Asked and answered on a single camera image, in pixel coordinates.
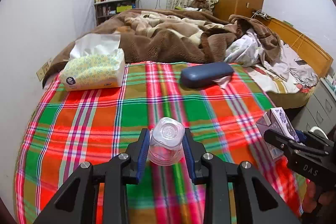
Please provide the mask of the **right hand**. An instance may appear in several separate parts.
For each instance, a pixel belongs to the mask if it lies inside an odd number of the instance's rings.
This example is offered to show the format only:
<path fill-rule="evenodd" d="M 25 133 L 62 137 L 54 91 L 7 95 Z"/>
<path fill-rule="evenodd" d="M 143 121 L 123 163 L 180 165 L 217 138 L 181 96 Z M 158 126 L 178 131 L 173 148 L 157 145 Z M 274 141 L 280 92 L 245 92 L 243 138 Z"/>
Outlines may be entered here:
<path fill-rule="evenodd" d="M 305 213 L 311 213 L 316 208 L 317 203 L 320 203 L 321 205 L 328 205 L 335 196 L 335 189 L 333 189 L 329 192 L 322 193 L 317 201 L 315 198 L 316 191 L 317 186 L 315 183 L 313 181 L 309 181 L 302 202 L 302 209 Z"/>

